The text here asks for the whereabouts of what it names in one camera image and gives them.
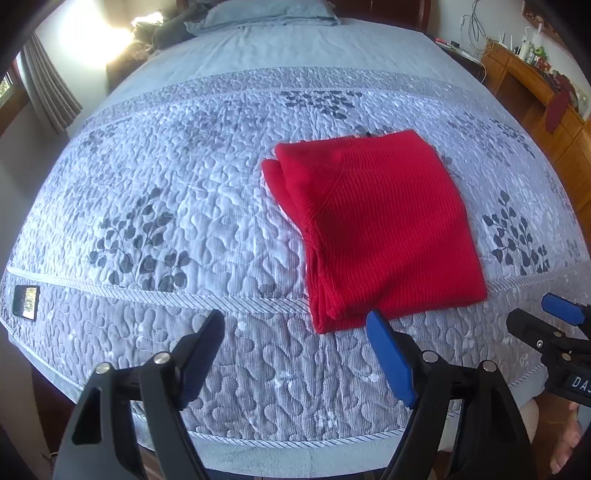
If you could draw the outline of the person right hand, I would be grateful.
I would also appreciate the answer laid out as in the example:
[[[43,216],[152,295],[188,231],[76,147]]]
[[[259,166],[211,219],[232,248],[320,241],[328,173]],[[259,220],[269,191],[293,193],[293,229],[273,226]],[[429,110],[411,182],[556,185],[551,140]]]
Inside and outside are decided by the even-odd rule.
[[[553,475],[557,475],[566,465],[584,434],[590,430],[590,409],[583,407],[583,416],[580,416],[580,407],[581,405],[575,402],[569,404],[569,417],[550,460]]]

